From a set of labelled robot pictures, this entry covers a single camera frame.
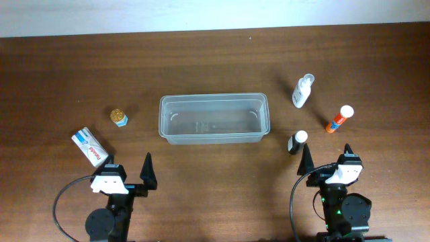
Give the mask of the dark bottle white cap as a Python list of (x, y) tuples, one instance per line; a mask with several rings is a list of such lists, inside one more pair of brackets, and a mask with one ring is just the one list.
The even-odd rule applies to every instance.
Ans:
[(288, 141), (289, 154), (295, 155), (301, 151), (307, 139), (308, 133), (304, 130), (299, 130), (296, 134), (293, 134)]

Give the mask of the white medicine box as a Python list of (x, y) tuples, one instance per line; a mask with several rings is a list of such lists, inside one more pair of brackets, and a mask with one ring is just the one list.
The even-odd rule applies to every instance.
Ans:
[(88, 127), (78, 130), (71, 139), (95, 168), (98, 168), (107, 159), (107, 151), (92, 135)]

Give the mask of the orange tube white cap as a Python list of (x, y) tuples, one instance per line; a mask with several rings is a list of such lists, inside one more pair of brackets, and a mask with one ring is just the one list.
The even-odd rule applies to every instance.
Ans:
[(333, 133), (344, 123), (348, 118), (354, 115), (354, 109), (349, 105), (341, 107), (339, 113), (327, 124), (325, 130), (328, 133)]

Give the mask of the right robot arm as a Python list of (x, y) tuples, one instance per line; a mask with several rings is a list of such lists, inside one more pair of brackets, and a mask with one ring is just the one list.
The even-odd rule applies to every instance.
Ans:
[(324, 212), (325, 232), (317, 241), (363, 241), (369, 231), (372, 201), (347, 187), (358, 181), (363, 169), (359, 155), (346, 144), (337, 162), (315, 167), (308, 145), (304, 145), (297, 175), (306, 178), (308, 187), (317, 187)]

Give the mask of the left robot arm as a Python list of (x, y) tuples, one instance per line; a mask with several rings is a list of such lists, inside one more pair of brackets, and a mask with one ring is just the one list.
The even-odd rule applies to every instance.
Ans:
[(85, 221), (85, 230), (90, 241), (127, 241), (130, 219), (135, 198), (148, 196), (157, 189), (152, 156), (146, 154), (140, 172), (140, 184), (127, 184), (125, 169), (114, 163), (112, 155), (95, 170), (91, 178), (91, 189), (107, 196), (105, 208), (94, 210)]

